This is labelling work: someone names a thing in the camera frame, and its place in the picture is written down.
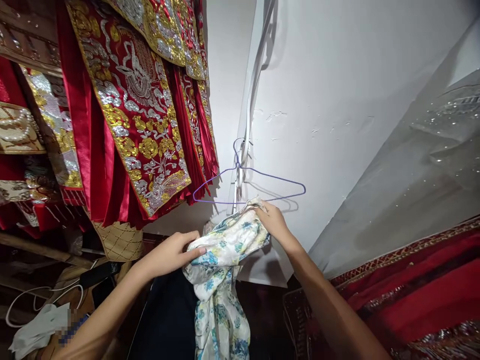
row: cable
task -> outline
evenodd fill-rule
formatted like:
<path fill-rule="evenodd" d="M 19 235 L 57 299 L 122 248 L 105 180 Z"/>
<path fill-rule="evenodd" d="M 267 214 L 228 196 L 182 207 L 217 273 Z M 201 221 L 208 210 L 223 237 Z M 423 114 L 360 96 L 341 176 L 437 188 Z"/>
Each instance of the cable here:
<path fill-rule="evenodd" d="M 97 264 L 97 262 L 98 262 L 98 259 L 93 262 L 90 270 L 92 270 L 92 269 L 95 267 L 95 265 Z M 54 301 L 51 302 L 52 304 L 54 304 L 54 303 L 56 303 L 61 297 L 63 297 L 66 293 L 70 292 L 72 289 L 80 288 L 80 300 L 78 301 L 78 305 L 76 306 L 76 309 L 78 310 L 78 309 L 80 308 L 80 305 L 82 304 L 83 299 L 84 299 L 84 288 L 83 288 L 83 286 L 80 285 L 80 284 L 75 285 L 75 284 L 78 283 L 79 281 L 80 281 L 80 279 L 78 278 L 77 280 L 75 280 L 75 281 L 72 282 L 71 284 L 69 284 L 69 285 L 67 285 L 67 286 L 65 286 L 65 287 L 62 287 L 62 288 L 60 288 L 60 289 L 52 289 L 50 286 L 39 286 L 39 287 L 34 287 L 34 288 L 30 289 L 30 290 L 27 290 L 27 291 L 22 292 L 20 295 L 18 295 L 18 296 L 11 302 L 10 306 L 8 307 L 8 310 L 7 310 L 6 315 L 5 315 L 5 322 L 6 322 L 6 324 L 7 324 L 9 327 L 11 327 L 11 328 L 22 328 L 22 327 L 24 327 L 24 326 L 26 325 L 26 324 L 23 324 L 23 325 L 15 325 L 15 324 L 11 323 L 11 322 L 10 322 L 10 311 L 12 311 L 12 308 L 13 308 L 15 302 L 17 301 L 17 299 L 18 299 L 19 297 L 21 297 L 23 294 L 28 294 L 28 293 L 31 293 L 31 292 L 34 291 L 34 290 L 39 290 L 39 289 L 47 289 L 47 290 L 49 290 L 49 291 L 51 291 L 51 292 L 57 292 L 57 291 L 62 291 L 62 290 L 65 290 L 65 289 L 66 289 L 59 297 L 57 297 Z M 40 308 L 36 308 L 36 307 L 35 307 L 36 302 L 37 302 L 37 295 L 34 294 L 34 295 L 33 295 L 33 310 L 34 310 L 34 311 L 39 311 L 39 310 L 41 310 L 41 309 L 45 306 L 45 304 L 43 304 L 42 306 L 40 306 Z"/>

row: phone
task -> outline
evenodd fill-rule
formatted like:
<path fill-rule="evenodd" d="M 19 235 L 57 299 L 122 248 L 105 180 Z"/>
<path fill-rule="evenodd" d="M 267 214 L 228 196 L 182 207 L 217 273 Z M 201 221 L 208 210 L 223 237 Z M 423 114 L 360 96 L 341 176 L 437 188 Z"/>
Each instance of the phone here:
<path fill-rule="evenodd" d="M 113 276 L 107 277 L 91 290 L 93 306 L 97 309 L 115 288 L 115 279 Z"/>
<path fill-rule="evenodd" d="M 100 266 L 94 267 L 93 269 L 85 271 L 83 274 L 81 274 L 79 284 L 84 289 L 87 289 L 105 280 L 109 276 L 118 274 L 120 272 L 121 267 L 122 267 L 121 262 L 112 262 L 112 261 L 106 262 Z"/>

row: hand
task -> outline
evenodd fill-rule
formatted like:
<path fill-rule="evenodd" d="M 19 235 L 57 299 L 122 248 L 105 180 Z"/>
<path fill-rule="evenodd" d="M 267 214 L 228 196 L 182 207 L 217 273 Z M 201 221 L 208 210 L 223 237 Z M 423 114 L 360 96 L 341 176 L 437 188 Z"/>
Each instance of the hand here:
<path fill-rule="evenodd" d="M 285 250 L 287 250 L 286 248 L 296 245 L 301 247 L 299 241 L 292 235 L 287 227 L 287 223 L 280 209 L 265 201 L 261 203 L 265 207 L 266 212 L 259 207 L 255 208 L 255 212 L 266 230 L 278 240 Z"/>
<path fill-rule="evenodd" d="M 181 268 L 192 260 L 205 254 L 204 247 L 197 247 L 187 252 L 183 249 L 189 243 L 200 237 L 198 231 L 187 233 L 176 232 L 165 239 L 160 245 L 150 251 L 144 258 L 137 262 L 134 267 L 149 281 L 161 275 L 171 273 Z"/>

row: white cloth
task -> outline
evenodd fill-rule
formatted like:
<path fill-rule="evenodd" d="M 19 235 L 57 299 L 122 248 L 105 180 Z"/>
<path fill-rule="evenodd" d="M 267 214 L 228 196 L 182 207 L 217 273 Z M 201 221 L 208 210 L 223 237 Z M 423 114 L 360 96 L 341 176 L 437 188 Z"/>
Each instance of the white cloth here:
<path fill-rule="evenodd" d="M 195 310 L 198 360 L 249 358 L 250 327 L 237 298 L 235 280 L 242 268 L 239 262 L 270 241 L 253 211 L 261 206 L 259 197 L 250 200 L 188 246 L 188 250 L 207 249 L 183 270 L 200 300 Z"/>
<path fill-rule="evenodd" d="M 53 304 L 42 307 L 35 318 L 13 336 L 8 350 L 15 353 L 15 359 L 23 359 L 33 350 L 46 347 L 55 331 L 66 329 L 69 325 L 69 309 L 69 302 L 60 307 Z"/>

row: white fabric with blue flowers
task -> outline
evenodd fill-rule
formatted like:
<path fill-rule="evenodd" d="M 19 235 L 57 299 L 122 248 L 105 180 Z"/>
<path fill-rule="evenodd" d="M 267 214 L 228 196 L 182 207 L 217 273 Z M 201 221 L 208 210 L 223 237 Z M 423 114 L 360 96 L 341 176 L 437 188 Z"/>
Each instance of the white fabric with blue flowers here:
<path fill-rule="evenodd" d="M 257 196 L 188 246 L 188 250 L 206 248 L 204 255 L 183 269 L 199 299 L 195 310 L 198 360 L 249 359 L 250 327 L 235 280 L 240 261 L 270 242 L 270 234 L 252 210 L 261 207 Z"/>

